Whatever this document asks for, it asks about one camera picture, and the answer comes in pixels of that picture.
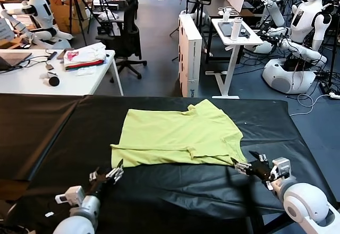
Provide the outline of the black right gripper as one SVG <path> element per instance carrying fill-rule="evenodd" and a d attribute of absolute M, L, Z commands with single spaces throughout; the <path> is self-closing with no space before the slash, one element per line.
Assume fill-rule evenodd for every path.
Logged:
<path fill-rule="evenodd" d="M 269 162 L 267 162 L 266 155 L 256 151 L 249 151 L 249 153 L 259 162 L 251 162 L 251 164 L 242 163 L 231 157 L 235 170 L 247 176 L 256 176 L 262 182 L 273 181 L 273 175 L 271 174 L 271 168 L 269 167 Z"/>

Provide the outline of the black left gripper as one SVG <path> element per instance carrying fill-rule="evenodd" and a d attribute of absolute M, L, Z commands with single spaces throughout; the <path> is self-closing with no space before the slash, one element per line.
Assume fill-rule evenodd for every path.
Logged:
<path fill-rule="evenodd" d="M 91 182 L 89 195 L 102 198 L 105 194 L 105 191 L 107 190 L 107 187 L 117 183 L 123 176 L 123 159 L 121 159 L 118 165 L 106 175 L 99 175 L 99 169 L 100 167 L 97 167 L 95 171 L 89 174 L 89 181 Z"/>

